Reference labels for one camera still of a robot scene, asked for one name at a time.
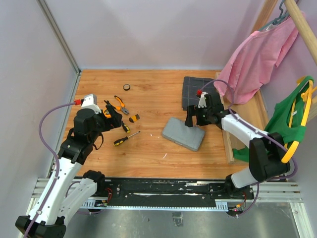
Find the orange black pliers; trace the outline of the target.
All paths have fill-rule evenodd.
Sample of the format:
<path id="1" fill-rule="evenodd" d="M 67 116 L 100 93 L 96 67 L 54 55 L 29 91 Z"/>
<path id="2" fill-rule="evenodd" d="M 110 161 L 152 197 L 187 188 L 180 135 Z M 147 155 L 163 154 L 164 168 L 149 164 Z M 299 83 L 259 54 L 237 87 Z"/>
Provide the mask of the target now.
<path id="1" fill-rule="evenodd" d="M 116 106 L 116 105 L 112 104 L 109 100 L 104 100 L 104 102 L 107 105 L 111 105 L 111 107 L 114 108 L 115 110 L 117 110 L 119 112 L 123 112 L 125 115 L 129 115 L 129 111 L 126 109 L 123 100 L 120 97 L 118 97 L 117 95 L 114 95 L 114 98 L 120 103 L 120 106 Z"/>

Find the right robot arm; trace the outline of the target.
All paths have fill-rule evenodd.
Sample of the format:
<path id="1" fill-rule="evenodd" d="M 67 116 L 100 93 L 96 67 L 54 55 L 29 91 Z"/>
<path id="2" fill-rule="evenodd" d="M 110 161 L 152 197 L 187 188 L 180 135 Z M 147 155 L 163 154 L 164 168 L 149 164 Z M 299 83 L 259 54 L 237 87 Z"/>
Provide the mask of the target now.
<path id="1" fill-rule="evenodd" d="M 243 142 L 249 149 L 247 168 L 228 175 L 224 182 L 224 192 L 229 198 L 236 198 L 250 185 L 259 184 L 290 171 L 289 162 L 283 163 L 285 147 L 279 133 L 268 133 L 242 119 L 230 108 L 224 109 L 218 93 L 209 94 L 199 90 L 197 105 L 187 107 L 185 125 L 205 126 L 214 124 Z"/>

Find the hex key set orange holder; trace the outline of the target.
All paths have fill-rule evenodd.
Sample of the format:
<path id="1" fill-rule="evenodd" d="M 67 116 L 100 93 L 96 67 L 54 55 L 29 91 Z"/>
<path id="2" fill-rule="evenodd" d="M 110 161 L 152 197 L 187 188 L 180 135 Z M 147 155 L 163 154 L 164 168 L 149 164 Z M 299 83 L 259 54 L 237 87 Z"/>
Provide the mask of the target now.
<path id="1" fill-rule="evenodd" d="M 131 122 L 131 123 L 135 123 L 136 121 L 138 121 L 140 119 L 140 116 L 138 115 L 138 114 L 135 114 L 135 115 L 133 115 L 133 116 L 131 116 L 130 118 L 129 118 L 129 121 Z"/>

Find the pink shirt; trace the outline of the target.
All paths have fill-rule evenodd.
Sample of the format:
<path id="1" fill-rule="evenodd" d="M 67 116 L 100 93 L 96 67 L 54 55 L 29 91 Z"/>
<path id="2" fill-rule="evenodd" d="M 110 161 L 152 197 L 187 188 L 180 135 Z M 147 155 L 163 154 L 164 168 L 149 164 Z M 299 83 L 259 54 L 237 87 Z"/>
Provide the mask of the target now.
<path id="1" fill-rule="evenodd" d="M 214 83 L 220 96 L 234 104 L 247 103 L 270 82 L 273 69 L 279 67 L 294 44 L 299 31 L 288 18 L 267 31 L 255 31 L 235 50 Z"/>

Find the green shirt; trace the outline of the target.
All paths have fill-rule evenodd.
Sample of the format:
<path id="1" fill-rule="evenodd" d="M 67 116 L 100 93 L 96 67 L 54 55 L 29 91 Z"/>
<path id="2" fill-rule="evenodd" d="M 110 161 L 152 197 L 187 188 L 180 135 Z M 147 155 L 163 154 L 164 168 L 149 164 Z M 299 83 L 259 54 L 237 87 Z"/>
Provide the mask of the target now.
<path id="1" fill-rule="evenodd" d="M 273 116 L 264 129 L 269 133 L 277 132 L 282 136 L 284 146 L 288 149 L 282 158 L 283 163 L 289 162 L 295 154 L 299 144 L 304 139 L 307 129 L 307 127 L 299 126 L 296 122 L 291 128 L 288 127 L 291 107 L 301 88 L 302 85 L 297 86 L 287 98 L 275 105 Z"/>

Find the grey plastic tool case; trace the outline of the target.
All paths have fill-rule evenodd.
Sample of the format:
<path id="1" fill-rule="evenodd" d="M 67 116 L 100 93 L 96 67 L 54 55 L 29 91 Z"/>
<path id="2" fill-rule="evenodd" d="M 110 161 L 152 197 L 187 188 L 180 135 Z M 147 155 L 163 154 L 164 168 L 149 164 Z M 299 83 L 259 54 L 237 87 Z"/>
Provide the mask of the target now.
<path id="1" fill-rule="evenodd" d="M 199 127 L 187 127 L 182 120 L 171 117 L 162 131 L 162 136 L 191 151 L 198 151 L 205 131 Z"/>

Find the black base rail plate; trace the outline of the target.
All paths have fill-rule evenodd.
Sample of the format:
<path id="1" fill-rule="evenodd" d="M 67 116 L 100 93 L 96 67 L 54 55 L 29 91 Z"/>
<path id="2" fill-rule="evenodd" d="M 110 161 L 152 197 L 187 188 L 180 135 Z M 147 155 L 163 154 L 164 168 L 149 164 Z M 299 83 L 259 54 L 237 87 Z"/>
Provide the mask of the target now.
<path id="1" fill-rule="evenodd" d="M 109 206 L 132 208 L 215 207 L 217 199 L 254 198 L 249 186 L 228 188 L 219 179 L 105 178 L 103 188 L 93 198 L 103 199 L 111 191 Z"/>

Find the yellow clothes hanger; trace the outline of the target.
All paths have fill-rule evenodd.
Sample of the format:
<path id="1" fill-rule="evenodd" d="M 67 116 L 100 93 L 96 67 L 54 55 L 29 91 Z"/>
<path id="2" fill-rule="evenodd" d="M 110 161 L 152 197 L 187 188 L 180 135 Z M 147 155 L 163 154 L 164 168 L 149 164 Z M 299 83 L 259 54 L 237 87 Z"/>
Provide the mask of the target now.
<path id="1" fill-rule="evenodd" d="M 291 107 L 289 128 L 295 125 L 294 122 L 301 127 L 306 127 L 307 122 L 317 117 L 317 87 L 314 86 L 313 78 L 301 77 L 297 80 L 297 86 L 301 85 L 302 88 Z"/>

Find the flathead screwdriver black yellow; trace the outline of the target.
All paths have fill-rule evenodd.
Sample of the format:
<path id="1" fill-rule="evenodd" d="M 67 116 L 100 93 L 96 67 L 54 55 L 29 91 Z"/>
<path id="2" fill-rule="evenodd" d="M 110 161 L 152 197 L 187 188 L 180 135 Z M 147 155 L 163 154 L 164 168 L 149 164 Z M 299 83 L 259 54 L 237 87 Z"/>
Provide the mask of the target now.
<path id="1" fill-rule="evenodd" d="M 128 140 L 130 137 L 132 137 L 132 136 L 134 136 L 134 135 L 136 135 L 136 134 L 138 134 L 138 133 L 140 133 L 140 131 L 137 131 L 137 132 L 135 132 L 135 133 L 133 133 L 133 134 L 131 134 L 131 135 L 129 135 L 129 136 L 123 137 L 123 138 L 121 138 L 121 139 L 117 139 L 116 141 L 113 142 L 113 145 L 114 145 L 114 146 L 119 146 L 119 145 L 122 144 L 124 141 Z"/>

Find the yellow tape measure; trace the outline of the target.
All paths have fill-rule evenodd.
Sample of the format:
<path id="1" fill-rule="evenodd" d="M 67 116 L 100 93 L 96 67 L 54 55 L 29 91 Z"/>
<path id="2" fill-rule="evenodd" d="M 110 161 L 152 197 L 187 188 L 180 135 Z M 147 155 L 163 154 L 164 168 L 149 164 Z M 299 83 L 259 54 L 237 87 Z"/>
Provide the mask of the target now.
<path id="1" fill-rule="evenodd" d="M 105 110 L 104 110 L 104 116 L 105 116 L 107 119 L 111 118 L 111 114 L 110 114 L 110 112 L 108 111 L 108 109 L 105 109 Z"/>

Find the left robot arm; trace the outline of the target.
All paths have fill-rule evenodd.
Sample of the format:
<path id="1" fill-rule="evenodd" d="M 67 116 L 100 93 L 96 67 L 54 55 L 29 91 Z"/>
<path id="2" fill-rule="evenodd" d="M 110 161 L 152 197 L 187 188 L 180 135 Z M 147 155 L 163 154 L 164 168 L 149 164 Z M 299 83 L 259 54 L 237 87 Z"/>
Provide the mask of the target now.
<path id="1" fill-rule="evenodd" d="M 78 186 L 68 189 L 78 171 L 93 150 L 95 142 L 103 132 L 121 127 L 122 115 L 107 104 L 108 114 L 95 104 L 82 105 L 74 118 L 66 140 L 58 153 L 53 153 L 55 169 L 37 204 L 28 215 L 19 216 L 15 226 L 26 238 L 61 238 L 66 227 L 92 195 L 101 196 L 106 192 L 105 176 L 101 172 L 87 171 Z"/>

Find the wooden clothes rack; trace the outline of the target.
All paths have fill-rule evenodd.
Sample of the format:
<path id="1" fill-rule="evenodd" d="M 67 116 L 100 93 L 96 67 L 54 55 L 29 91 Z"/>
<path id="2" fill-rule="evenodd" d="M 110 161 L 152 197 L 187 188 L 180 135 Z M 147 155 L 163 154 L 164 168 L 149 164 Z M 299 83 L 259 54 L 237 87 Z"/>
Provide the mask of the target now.
<path id="1" fill-rule="evenodd" d="M 300 34 L 297 21 L 289 14 L 283 21 L 254 31 L 234 51 L 214 86 L 220 96 L 234 104 L 245 104 L 270 82 L 272 72 L 279 67 Z M 288 148 L 288 162 L 303 141 L 312 95 L 316 91 L 312 76 L 304 76 L 297 87 L 283 101 L 276 104 L 274 114 L 265 127 L 269 133 L 277 132 Z"/>

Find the phillips screwdriver black yellow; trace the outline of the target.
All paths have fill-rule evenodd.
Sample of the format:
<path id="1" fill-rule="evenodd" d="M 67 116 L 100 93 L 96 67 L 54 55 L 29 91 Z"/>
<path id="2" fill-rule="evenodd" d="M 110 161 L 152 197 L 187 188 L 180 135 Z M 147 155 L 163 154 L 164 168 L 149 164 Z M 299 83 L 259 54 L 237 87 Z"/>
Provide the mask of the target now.
<path id="1" fill-rule="evenodd" d="M 122 121 L 121 126 L 126 133 L 130 133 L 130 128 Z"/>

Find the dark grey checked cloth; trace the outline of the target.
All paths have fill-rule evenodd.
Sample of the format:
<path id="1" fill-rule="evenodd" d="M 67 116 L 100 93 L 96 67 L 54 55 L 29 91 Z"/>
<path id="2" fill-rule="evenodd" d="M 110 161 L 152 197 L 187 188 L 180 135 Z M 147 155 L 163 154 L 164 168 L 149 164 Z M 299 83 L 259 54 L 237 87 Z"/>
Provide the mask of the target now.
<path id="1" fill-rule="evenodd" d="M 184 77 L 182 87 L 182 109 L 184 111 L 187 110 L 188 106 L 197 105 L 199 103 L 197 91 L 201 90 L 203 86 L 212 80 L 212 78 Z"/>

